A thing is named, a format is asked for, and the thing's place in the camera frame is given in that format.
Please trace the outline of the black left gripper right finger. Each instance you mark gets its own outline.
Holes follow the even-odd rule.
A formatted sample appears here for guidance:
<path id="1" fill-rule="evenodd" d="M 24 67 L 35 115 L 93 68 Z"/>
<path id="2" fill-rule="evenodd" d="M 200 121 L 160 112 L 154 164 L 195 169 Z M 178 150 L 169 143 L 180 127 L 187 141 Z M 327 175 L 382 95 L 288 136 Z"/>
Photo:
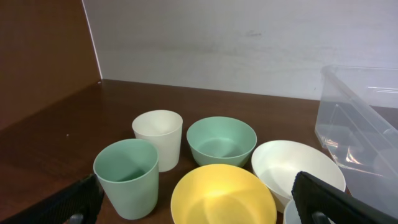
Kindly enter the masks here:
<path id="1" fill-rule="evenodd" d="M 397 224 L 396 218 L 370 207 L 308 172 L 297 173 L 292 196 L 303 224 Z"/>

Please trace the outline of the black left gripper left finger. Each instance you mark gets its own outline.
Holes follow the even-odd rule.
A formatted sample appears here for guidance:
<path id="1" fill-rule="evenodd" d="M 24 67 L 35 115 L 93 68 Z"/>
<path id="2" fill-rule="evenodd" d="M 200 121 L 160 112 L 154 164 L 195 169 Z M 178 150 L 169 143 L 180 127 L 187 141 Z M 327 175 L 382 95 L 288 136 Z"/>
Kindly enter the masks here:
<path id="1" fill-rule="evenodd" d="M 81 179 L 37 204 L 2 220 L 12 223 L 94 224 L 104 199 L 104 190 L 94 174 Z"/>

